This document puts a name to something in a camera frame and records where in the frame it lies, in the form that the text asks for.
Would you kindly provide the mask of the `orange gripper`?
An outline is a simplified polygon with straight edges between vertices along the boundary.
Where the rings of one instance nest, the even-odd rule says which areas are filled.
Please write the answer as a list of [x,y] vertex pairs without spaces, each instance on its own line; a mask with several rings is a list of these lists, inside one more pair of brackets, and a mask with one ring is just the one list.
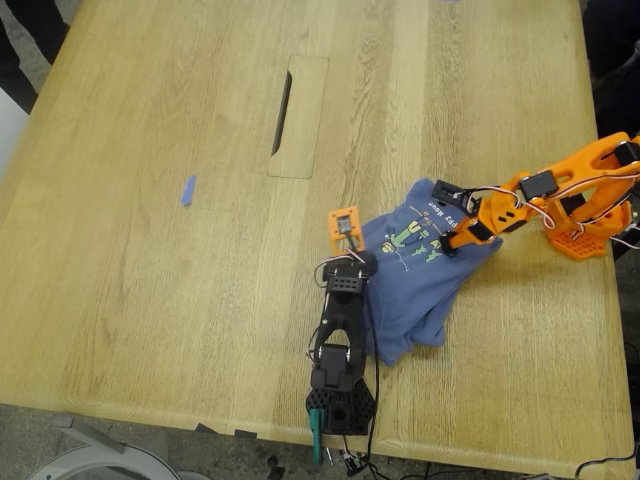
[[511,233],[524,226],[532,216],[532,210],[511,194],[493,192],[481,199],[478,218],[466,218],[454,229],[443,233],[440,238],[442,253],[456,256],[462,247],[483,246],[493,241],[493,236],[480,240],[474,231],[482,223],[493,235]]

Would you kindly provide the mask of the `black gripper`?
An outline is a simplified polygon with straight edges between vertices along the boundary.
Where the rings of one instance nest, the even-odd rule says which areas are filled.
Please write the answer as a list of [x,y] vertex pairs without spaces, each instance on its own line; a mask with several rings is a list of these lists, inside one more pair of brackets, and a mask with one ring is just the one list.
[[323,267],[322,279],[329,293],[362,294],[370,275],[379,269],[376,256],[370,251],[358,251],[361,262],[330,262]]

